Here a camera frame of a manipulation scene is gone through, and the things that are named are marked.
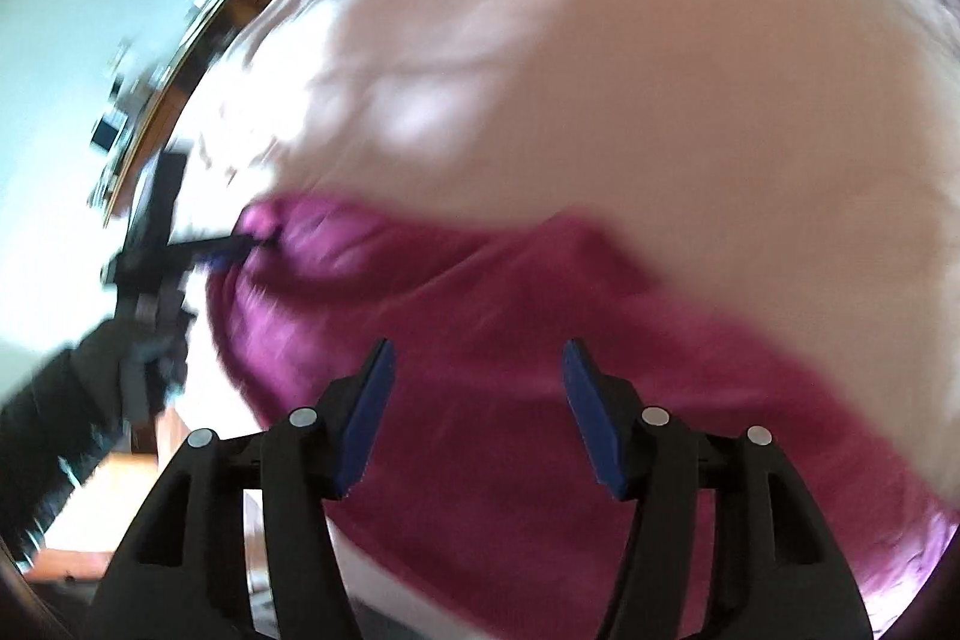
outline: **white wall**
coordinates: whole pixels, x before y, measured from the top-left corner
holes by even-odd
[[[89,149],[133,38],[163,52],[185,0],[0,0],[0,396],[28,365],[112,309],[99,269],[122,239],[85,206],[104,159]]]

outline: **hand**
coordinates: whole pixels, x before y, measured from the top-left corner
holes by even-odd
[[[124,367],[131,363],[143,367],[150,415],[161,413],[182,391],[186,382],[186,336],[194,317],[181,310],[171,329],[156,329],[136,320],[107,319],[80,340],[70,362],[109,427],[119,426],[125,418],[120,380]]]

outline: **magenta cloth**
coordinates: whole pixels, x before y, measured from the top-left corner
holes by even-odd
[[[352,374],[376,338],[394,340],[371,464],[328,513],[381,566],[496,637],[593,637],[627,539],[632,506],[597,485],[563,392],[572,336],[691,427],[771,429],[868,606],[908,600],[949,542],[952,514],[811,371],[676,295],[587,220],[467,231],[312,194],[254,204],[239,229],[281,239],[210,277],[232,381],[267,425]],[[708,545],[695,550],[687,630]]]

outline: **black clamp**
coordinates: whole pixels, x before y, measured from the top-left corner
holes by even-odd
[[[597,640],[677,637],[701,488],[715,492],[716,522],[707,617],[694,637],[871,640],[850,567],[767,429],[691,431],[603,375],[579,340],[563,351],[563,381],[597,479],[637,502]]]
[[[323,501],[362,477],[394,379],[381,341],[357,375],[267,432],[198,429],[160,476],[91,608],[86,640],[243,640],[251,622],[243,489],[263,489],[277,624],[284,640],[362,640],[333,555]],[[872,640],[827,523],[770,432],[694,432],[603,375],[586,348],[563,381],[600,482],[637,513],[597,640],[675,640],[697,492],[716,496],[714,560],[700,640]]]
[[[393,381],[394,350],[383,340],[357,375],[267,432],[191,432],[110,562],[83,637],[262,638],[251,620],[242,504],[244,489],[261,488],[284,640],[362,640],[320,503],[360,480]]]

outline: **bed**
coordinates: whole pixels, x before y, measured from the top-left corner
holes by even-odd
[[[275,0],[184,112],[179,223],[227,229],[277,191],[498,226],[575,206],[820,372],[956,504],[959,8]],[[205,334],[181,416],[251,431]],[[341,552],[367,602],[433,637],[480,636]]]

